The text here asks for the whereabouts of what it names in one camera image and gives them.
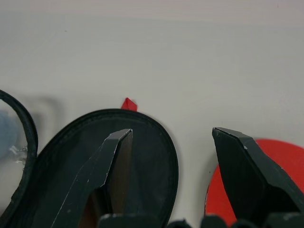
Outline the black zippered pouch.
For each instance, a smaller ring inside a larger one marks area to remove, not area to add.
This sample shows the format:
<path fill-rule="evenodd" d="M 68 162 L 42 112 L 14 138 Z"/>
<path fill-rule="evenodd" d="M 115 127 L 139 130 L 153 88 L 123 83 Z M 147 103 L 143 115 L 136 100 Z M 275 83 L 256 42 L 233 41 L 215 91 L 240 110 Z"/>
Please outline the black zippered pouch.
<path fill-rule="evenodd" d="M 179 167 L 177 153 L 167 131 L 154 119 L 124 109 L 98 110 L 79 117 L 58 132 L 38 151 L 38 133 L 27 109 L 0 90 L 0 100 L 18 115 L 28 144 L 19 186 L 0 216 L 0 228 L 33 228 L 40 196 L 47 177 L 55 170 L 60 146 L 70 138 L 87 142 L 123 129 L 133 132 L 130 185 L 121 214 L 100 217 L 95 228 L 165 228 L 174 206 Z"/>

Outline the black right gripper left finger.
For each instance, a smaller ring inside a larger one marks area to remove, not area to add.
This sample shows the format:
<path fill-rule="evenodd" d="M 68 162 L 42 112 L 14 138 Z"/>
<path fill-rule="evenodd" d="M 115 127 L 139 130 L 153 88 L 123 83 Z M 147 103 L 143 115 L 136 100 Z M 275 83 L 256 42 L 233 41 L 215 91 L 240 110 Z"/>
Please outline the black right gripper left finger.
<path fill-rule="evenodd" d="M 33 228 L 95 228 L 100 217 L 124 212 L 133 132 L 123 129 L 87 142 L 70 138 L 58 150 Z"/>

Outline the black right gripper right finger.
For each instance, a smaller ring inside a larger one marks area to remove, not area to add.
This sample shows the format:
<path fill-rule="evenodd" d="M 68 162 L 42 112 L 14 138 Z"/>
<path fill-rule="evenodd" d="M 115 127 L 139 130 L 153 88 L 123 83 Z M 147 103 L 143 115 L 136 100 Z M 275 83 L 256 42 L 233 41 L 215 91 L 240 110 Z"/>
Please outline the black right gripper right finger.
<path fill-rule="evenodd" d="M 221 127 L 213 128 L 212 136 L 237 219 L 263 223 L 271 213 L 304 212 L 304 193 L 252 137 Z"/>

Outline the red fabric pull tab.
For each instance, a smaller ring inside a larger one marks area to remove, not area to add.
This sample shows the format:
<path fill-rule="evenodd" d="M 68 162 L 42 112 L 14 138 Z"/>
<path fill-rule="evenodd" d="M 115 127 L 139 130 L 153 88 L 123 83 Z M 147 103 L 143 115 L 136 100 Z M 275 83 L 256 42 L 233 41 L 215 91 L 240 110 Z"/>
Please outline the red fabric pull tab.
<path fill-rule="evenodd" d="M 137 112 L 138 106 L 133 100 L 131 100 L 130 98 L 127 97 L 127 98 L 125 98 L 125 100 L 121 106 L 121 109 Z"/>

